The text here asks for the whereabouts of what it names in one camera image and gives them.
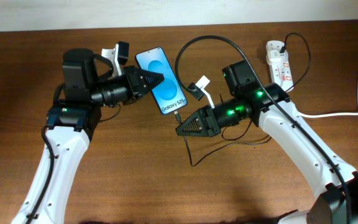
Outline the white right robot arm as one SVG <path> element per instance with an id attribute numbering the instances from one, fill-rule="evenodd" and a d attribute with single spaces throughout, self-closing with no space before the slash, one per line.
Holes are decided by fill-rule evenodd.
<path id="1" fill-rule="evenodd" d="M 223 75 L 233 98 L 198 109 L 176 128 L 177 134 L 213 137 L 249 118 L 283 148 L 316 197 L 310 210 L 259 223 L 358 223 L 358 171 L 308 126 L 287 93 L 276 83 L 260 87 L 244 60 L 224 68 Z"/>

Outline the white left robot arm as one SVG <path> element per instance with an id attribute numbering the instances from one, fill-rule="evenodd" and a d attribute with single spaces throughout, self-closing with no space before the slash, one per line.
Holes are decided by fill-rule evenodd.
<path id="1" fill-rule="evenodd" d="M 57 87 L 41 130 L 44 149 L 30 190 L 13 223 L 63 223 L 81 158 L 101 121 L 104 106 L 133 104 L 163 82 L 163 75 L 126 66 L 90 49 L 63 54 L 64 82 Z"/>

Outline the white charger plug adapter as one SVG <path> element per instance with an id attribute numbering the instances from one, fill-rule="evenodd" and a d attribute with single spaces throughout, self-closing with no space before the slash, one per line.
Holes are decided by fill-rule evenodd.
<path id="1" fill-rule="evenodd" d="M 287 62 L 288 53 L 286 51 L 284 51 L 284 53 L 280 53 L 277 49 L 270 49 L 267 51 L 266 60 L 269 65 Z"/>

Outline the white power strip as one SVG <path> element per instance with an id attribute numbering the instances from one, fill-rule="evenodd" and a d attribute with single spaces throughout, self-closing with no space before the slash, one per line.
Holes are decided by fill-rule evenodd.
<path id="1" fill-rule="evenodd" d="M 281 51 L 284 43 L 279 40 L 270 40 L 266 44 L 266 51 L 277 49 Z M 289 60 L 283 63 L 269 65 L 271 80 L 278 84 L 283 90 L 289 92 L 293 89 L 293 78 L 291 75 Z"/>

